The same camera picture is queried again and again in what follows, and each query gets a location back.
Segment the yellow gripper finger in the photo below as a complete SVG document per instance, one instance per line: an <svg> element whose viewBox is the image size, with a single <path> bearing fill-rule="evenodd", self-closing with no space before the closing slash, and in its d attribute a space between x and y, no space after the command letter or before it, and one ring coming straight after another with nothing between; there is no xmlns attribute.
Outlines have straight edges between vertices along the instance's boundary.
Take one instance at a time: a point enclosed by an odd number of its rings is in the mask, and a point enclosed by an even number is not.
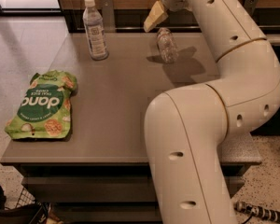
<svg viewBox="0 0 280 224"><path fill-rule="evenodd" d="M156 1L151 8L145 22L144 30L146 33L155 28L158 24L162 23L168 18L166 7L161 1Z"/></svg>

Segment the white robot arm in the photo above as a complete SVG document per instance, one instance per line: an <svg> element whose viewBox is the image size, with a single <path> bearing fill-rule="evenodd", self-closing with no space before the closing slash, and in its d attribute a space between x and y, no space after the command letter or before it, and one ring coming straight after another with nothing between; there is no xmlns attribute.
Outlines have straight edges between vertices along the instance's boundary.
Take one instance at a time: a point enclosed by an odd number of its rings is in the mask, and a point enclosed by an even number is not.
<svg viewBox="0 0 280 224"><path fill-rule="evenodd" d="M161 0L191 8L219 78L157 96L145 143L163 224L237 224L217 148L249 133L280 107L280 62L238 0Z"/></svg>

